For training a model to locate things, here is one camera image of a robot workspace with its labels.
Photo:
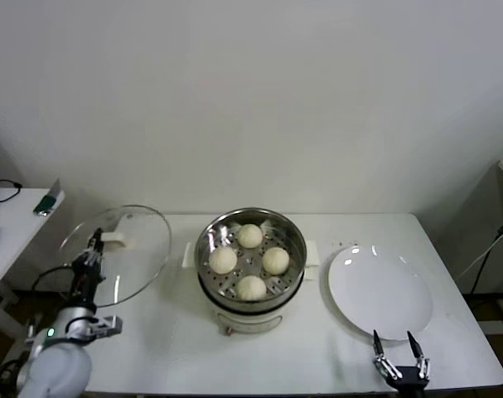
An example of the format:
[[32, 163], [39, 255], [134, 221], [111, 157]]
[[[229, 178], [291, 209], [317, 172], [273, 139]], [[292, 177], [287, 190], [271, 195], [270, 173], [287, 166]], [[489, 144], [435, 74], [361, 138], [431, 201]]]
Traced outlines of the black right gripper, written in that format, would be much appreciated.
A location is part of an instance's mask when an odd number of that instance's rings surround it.
[[416, 360], [416, 366], [396, 367], [385, 356], [380, 336], [373, 330], [374, 365], [379, 374], [389, 379], [389, 385], [402, 398], [424, 398], [430, 377], [430, 360], [424, 356], [420, 343], [407, 331], [409, 345]]

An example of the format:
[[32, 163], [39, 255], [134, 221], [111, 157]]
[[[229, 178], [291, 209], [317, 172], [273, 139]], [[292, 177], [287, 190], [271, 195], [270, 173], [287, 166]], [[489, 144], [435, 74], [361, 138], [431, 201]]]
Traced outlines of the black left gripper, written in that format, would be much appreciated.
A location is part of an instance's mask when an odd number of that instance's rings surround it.
[[95, 308], [94, 297], [97, 288], [105, 280], [102, 275], [102, 255], [104, 231], [97, 228], [91, 237], [91, 249], [82, 250], [71, 262], [73, 271], [67, 307]]

